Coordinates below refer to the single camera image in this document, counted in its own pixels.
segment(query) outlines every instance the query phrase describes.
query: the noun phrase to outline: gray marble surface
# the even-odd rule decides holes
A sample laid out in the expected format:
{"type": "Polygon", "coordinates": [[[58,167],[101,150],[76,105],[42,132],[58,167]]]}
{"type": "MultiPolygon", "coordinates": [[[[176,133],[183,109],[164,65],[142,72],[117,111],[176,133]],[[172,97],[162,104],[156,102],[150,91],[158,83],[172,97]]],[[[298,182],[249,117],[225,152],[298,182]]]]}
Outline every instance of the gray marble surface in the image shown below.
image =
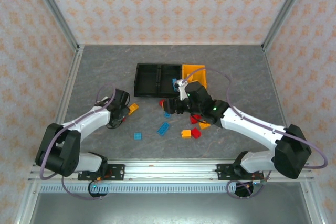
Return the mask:
{"type": "MultiPolygon", "coordinates": [[[[270,75],[260,46],[85,46],[66,121],[92,108],[100,86],[113,82],[131,94],[139,109],[115,130],[102,127],[88,136],[82,151],[108,158],[236,158],[241,151],[263,151],[257,142],[233,131],[211,126],[196,139],[182,139],[181,130],[192,129],[188,114],[163,116],[159,98],[135,98],[133,83],[137,63],[200,64],[232,77],[231,101],[242,111],[274,124],[283,124],[270,75]],[[164,136],[157,130],[163,122],[171,127],[164,136]],[[134,133],[142,140],[135,141],[134,133]]],[[[228,81],[206,73],[208,92],[213,99],[225,100],[228,81]]],[[[110,96],[104,89],[102,96],[110,96]]]]}

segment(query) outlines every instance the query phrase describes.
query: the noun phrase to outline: red lego brick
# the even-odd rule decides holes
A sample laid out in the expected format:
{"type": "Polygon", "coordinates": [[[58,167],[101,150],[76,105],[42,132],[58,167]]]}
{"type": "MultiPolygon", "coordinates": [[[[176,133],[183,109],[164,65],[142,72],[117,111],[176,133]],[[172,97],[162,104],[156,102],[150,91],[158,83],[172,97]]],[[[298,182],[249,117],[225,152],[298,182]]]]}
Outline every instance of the red lego brick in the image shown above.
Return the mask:
{"type": "Polygon", "coordinates": [[[196,119],[201,120],[202,117],[201,117],[200,115],[193,115],[193,117],[190,116],[190,122],[191,122],[191,124],[196,124],[196,123],[198,123],[198,120],[196,120],[196,119]]]}
{"type": "Polygon", "coordinates": [[[160,102],[159,102],[159,105],[160,105],[160,107],[162,107],[163,108],[163,102],[164,102],[165,100],[161,100],[160,102]]]}
{"type": "Polygon", "coordinates": [[[193,136],[194,138],[198,139],[201,135],[202,134],[198,128],[193,128],[191,130],[191,136],[193,136]]]}

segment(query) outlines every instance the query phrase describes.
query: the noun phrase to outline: yellow bin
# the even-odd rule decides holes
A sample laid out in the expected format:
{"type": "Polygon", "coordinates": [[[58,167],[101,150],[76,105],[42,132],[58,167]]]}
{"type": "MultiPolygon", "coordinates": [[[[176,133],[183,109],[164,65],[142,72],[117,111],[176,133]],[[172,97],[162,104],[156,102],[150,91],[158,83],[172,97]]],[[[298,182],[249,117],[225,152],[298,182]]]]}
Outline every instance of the yellow bin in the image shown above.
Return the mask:
{"type": "MultiPolygon", "coordinates": [[[[199,68],[204,68],[205,65],[188,65],[182,64],[182,79],[185,79],[190,73],[199,68]]],[[[205,69],[195,73],[188,79],[188,82],[198,81],[206,88],[205,69]]]]}

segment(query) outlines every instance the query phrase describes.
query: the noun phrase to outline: yellow lego brick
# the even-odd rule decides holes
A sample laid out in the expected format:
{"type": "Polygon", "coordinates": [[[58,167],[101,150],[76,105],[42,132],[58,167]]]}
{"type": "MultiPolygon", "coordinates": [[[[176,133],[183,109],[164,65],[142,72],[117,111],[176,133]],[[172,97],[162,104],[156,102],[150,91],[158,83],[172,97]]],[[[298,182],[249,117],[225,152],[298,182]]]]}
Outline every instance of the yellow lego brick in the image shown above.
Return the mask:
{"type": "Polygon", "coordinates": [[[130,113],[128,113],[128,115],[131,115],[131,114],[132,114],[134,111],[136,111],[138,108],[139,108],[139,106],[138,106],[136,103],[132,104],[132,105],[129,107],[129,109],[130,109],[131,111],[130,111],[130,113]]]}
{"type": "Polygon", "coordinates": [[[181,137],[182,138],[191,138],[191,130],[183,130],[181,132],[181,137]]]}
{"type": "Polygon", "coordinates": [[[201,128],[201,130],[205,129],[205,128],[208,128],[211,126],[211,124],[208,124],[208,123],[199,123],[199,126],[201,128]]]}

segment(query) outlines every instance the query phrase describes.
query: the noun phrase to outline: floor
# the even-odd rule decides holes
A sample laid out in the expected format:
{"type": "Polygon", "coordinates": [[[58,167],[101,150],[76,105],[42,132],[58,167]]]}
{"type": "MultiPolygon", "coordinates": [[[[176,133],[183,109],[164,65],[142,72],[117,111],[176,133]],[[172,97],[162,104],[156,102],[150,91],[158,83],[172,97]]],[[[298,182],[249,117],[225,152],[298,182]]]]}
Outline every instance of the floor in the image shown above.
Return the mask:
{"type": "Polygon", "coordinates": [[[40,193],[31,220],[30,224],[311,223],[300,183],[267,183],[249,200],[226,193],[123,193],[87,201],[65,193],[40,193]]]}
{"type": "MultiPolygon", "coordinates": [[[[200,64],[218,69],[233,79],[231,101],[242,111],[274,124],[283,124],[260,46],[85,46],[71,94],[66,122],[90,110],[100,86],[113,82],[131,94],[139,109],[117,129],[102,127],[88,136],[81,150],[108,158],[230,158],[241,151],[265,148],[233,131],[211,126],[196,139],[182,139],[181,130],[192,129],[188,114],[163,116],[159,98],[135,98],[133,83],[137,63],[200,64]],[[163,122],[171,127],[164,136],[157,130],[163,122]],[[135,141],[134,133],[142,140],[135,141]]],[[[225,100],[228,81],[208,71],[208,92],[225,100]]],[[[104,89],[101,97],[111,94],[104,89]]]]}

